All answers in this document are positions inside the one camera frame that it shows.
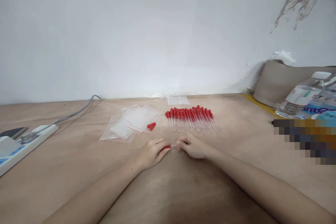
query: yellow strip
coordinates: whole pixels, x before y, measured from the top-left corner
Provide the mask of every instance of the yellow strip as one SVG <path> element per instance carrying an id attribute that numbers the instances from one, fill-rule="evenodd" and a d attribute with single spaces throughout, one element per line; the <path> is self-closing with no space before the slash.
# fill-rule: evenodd
<path id="1" fill-rule="evenodd" d="M 271 108 L 267 107 L 266 105 L 264 105 L 264 104 L 262 104 L 262 103 L 256 101 L 256 100 L 253 98 L 252 95 L 250 95 L 250 94 L 242 94 L 242 95 L 243 95 L 247 100 L 253 102 L 254 104 L 256 104 L 257 106 L 259 106 L 259 107 L 262 108 L 263 110 L 267 111 L 268 113 L 272 114 L 273 116 L 275 116 L 275 117 L 277 117 L 277 118 L 279 118 L 279 119 L 284 119 L 283 117 L 277 115 L 273 109 L 271 109 Z"/>

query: beige bag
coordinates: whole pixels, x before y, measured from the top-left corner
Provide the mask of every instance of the beige bag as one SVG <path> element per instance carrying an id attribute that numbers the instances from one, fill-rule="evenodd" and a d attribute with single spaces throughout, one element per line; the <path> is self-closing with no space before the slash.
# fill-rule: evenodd
<path id="1" fill-rule="evenodd" d="M 331 66 L 287 66 L 281 60 L 267 60 L 261 72 L 253 98 L 267 106 L 274 107 L 281 103 L 293 88 L 310 78 L 314 72 L 336 73 Z"/>

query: hand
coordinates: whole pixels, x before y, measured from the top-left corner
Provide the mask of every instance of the hand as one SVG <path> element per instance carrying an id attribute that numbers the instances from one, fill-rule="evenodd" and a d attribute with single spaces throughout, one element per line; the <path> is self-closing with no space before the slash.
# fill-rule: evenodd
<path id="1" fill-rule="evenodd" d="M 176 144 L 178 152 L 184 150 L 189 156 L 196 159 L 206 158 L 208 151 L 211 149 L 207 144 L 191 134 L 180 137 Z"/>
<path id="2" fill-rule="evenodd" d="M 153 167 L 171 150 L 170 148 L 163 149 L 167 145 L 170 143 L 165 138 L 149 141 L 141 149 L 136 160 L 137 163 L 143 170 Z"/>

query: pixelated blur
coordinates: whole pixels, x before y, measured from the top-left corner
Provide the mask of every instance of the pixelated blur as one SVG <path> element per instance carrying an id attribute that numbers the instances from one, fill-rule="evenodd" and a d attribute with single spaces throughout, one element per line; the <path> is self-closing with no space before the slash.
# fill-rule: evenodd
<path id="1" fill-rule="evenodd" d="M 336 165 L 336 120 L 274 120 L 274 133 L 285 135 L 295 148 L 321 165 Z"/>

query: white wall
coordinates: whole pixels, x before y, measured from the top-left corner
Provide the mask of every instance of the white wall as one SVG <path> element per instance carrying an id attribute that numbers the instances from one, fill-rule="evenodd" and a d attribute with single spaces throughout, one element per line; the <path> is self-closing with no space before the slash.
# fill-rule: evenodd
<path id="1" fill-rule="evenodd" d="M 285 1 L 0 0 L 0 104 L 240 92 L 281 49 L 335 64 L 336 0 L 296 30 Z"/>

